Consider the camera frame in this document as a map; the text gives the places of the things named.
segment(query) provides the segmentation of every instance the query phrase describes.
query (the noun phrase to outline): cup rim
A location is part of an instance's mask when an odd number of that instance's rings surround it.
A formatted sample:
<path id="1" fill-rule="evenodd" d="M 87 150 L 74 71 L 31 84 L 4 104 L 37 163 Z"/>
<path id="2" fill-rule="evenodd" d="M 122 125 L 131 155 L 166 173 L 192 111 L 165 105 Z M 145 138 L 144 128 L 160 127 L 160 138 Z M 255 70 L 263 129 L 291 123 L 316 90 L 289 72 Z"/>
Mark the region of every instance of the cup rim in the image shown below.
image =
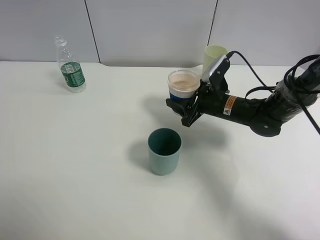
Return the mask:
<path id="1" fill-rule="evenodd" d="M 193 75 L 194 77 L 196 77 L 198 79 L 198 81 L 192 85 L 192 86 L 189 86 L 188 88 L 191 88 L 192 90 L 180 90 L 180 89 L 177 89 L 175 86 L 175 84 L 173 82 L 170 81 L 170 77 L 175 75 L 175 74 L 180 74 L 180 73 L 186 73 L 186 74 L 191 74 Z M 175 89 L 176 91 L 178 92 L 181 92 L 181 93 L 191 93 L 191 92 L 194 92 L 195 90 L 197 90 L 199 87 L 200 87 L 200 76 L 199 74 L 195 73 L 194 71 L 191 71 L 191 70 L 187 70 L 187 69 L 178 69 L 178 70 L 175 70 L 175 71 L 172 71 L 169 75 L 168 75 L 168 85 Z"/>
<path id="2" fill-rule="evenodd" d="M 160 154 L 154 152 L 154 151 L 151 149 L 150 145 L 149 145 L 149 139 L 150 139 L 151 135 L 152 135 L 155 131 L 162 130 L 162 129 L 169 129 L 169 130 L 171 130 L 171 131 L 174 131 L 174 132 L 179 136 L 179 138 L 180 138 L 180 142 L 181 142 L 180 147 L 178 148 L 177 151 L 175 151 L 174 153 L 172 153 L 172 154 L 170 154 L 170 155 L 160 155 Z M 158 128 L 158 129 L 156 129 L 156 130 L 154 130 L 154 131 L 152 131 L 152 132 L 150 133 L 150 135 L 149 135 L 149 137 L 148 137 L 148 140 L 147 140 L 147 144 L 148 144 L 149 150 L 150 150 L 151 152 L 153 152 L 156 156 L 163 157 L 163 158 L 167 158 L 167 157 L 171 157 L 171 156 L 175 155 L 177 152 L 180 151 L 180 149 L 182 148 L 182 138 L 181 138 L 180 134 L 177 133 L 175 130 L 173 130 L 173 129 L 171 129 L 171 128 L 168 128 L 168 127 L 161 127 L 161 128 Z"/>
<path id="3" fill-rule="evenodd" d="M 226 54 L 228 53 L 228 50 L 227 50 L 225 47 L 223 47 L 223 46 L 220 46 L 220 45 L 208 45 L 208 46 L 206 46 L 206 47 L 204 48 L 204 53 L 205 53 L 206 55 L 208 55 L 209 57 L 211 57 L 211 58 L 218 58 L 218 57 L 221 56 L 221 55 L 218 54 L 219 56 L 217 56 L 217 55 L 215 54 L 215 55 L 213 56 L 212 54 L 210 54 L 210 53 L 208 52 L 209 49 L 219 50 L 219 51 L 223 52 L 222 55 L 226 55 Z"/>

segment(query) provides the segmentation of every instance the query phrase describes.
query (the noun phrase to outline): wall seam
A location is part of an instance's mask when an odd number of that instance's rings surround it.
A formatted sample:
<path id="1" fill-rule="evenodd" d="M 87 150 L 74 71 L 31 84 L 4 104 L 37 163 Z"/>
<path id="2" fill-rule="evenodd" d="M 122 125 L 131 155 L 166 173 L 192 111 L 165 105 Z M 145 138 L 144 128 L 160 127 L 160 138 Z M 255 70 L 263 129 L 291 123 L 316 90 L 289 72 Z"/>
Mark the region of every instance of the wall seam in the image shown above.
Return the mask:
<path id="1" fill-rule="evenodd" d="M 93 36 L 93 41 L 94 41 L 94 45 L 95 45 L 96 54 L 98 55 L 99 63 L 101 63 L 100 55 L 99 55 L 99 51 L 98 51 L 98 46 L 97 46 L 97 42 L 96 42 L 96 37 L 95 37 L 94 29 L 92 27 L 90 14 L 89 14 L 88 5 L 87 5 L 87 1 L 86 0 L 84 0 L 84 4 L 85 4 L 86 13 L 88 15 L 89 23 L 90 23 L 90 28 L 91 28 L 91 32 L 92 32 L 92 36 Z"/>

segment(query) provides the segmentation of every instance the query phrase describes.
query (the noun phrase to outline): paper cup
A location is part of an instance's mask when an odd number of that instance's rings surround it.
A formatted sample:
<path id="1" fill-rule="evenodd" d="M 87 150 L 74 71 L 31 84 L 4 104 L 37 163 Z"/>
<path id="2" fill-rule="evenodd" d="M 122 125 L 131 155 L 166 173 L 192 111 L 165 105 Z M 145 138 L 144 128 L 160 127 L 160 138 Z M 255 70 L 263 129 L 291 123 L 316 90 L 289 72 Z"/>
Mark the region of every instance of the paper cup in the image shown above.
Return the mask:
<path id="1" fill-rule="evenodd" d="M 222 46 L 217 46 L 217 45 L 206 46 L 204 49 L 202 73 L 204 73 L 207 70 L 207 68 L 213 63 L 213 61 L 216 58 L 222 55 L 226 55 L 227 53 L 228 53 L 228 50 Z"/>
<path id="2" fill-rule="evenodd" d="M 168 87 L 172 100 L 189 99 L 200 87 L 200 77 L 189 70 L 173 71 L 168 76 Z"/>

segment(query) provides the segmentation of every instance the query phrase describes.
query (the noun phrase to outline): cylindrical cup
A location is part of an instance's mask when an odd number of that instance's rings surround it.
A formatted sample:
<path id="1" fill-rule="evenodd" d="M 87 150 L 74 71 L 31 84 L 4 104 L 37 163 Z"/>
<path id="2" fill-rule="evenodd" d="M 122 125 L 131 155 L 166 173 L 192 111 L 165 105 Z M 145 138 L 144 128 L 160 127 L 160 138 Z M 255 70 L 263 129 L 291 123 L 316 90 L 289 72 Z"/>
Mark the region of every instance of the cylindrical cup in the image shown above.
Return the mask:
<path id="1" fill-rule="evenodd" d="M 222 46 L 217 46 L 217 45 L 206 46 L 204 49 L 202 73 L 204 73 L 207 70 L 207 68 L 212 64 L 212 62 L 216 58 L 222 55 L 226 55 L 227 53 L 228 53 L 228 50 Z"/>
<path id="2" fill-rule="evenodd" d="M 189 70 L 173 71 L 168 76 L 168 87 L 172 100 L 189 99 L 200 87 L 200 77 Z"/>
<path id="3" fill-rule="evenodd" d="M 151 169 L 159 175 L 172 173 L 177 165 L 182 146 L 179 134 L 169 128 L 153 131 L 148 138 Z"/>

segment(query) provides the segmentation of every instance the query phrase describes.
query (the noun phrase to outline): light green cup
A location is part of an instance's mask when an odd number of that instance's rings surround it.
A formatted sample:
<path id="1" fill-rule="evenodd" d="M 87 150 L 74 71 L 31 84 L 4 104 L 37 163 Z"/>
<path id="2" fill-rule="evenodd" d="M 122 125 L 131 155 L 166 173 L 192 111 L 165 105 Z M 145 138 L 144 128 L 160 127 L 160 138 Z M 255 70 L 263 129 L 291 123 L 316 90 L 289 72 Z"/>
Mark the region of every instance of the light green cup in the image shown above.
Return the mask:
<path id="1" fill-rule="evenodd" d="M 204 73 L 205 70 L 207 70 L 207 68 L 212 64 L 212 62 L 216 58 L 222 55 L 226 55 L 227 53 L 228 53 L 228 50 L 222 46 L 217 46 L 217 45 L 206 46 L 204 49 L 202 73 Z"/>
<path id="2" fill-rule="evenodd" d="M 182 146 L 181 137 L 169 128 L 153 131 L 148 138 L 151 169 L 159 175 L 172 173 L 177 165 Z"/>

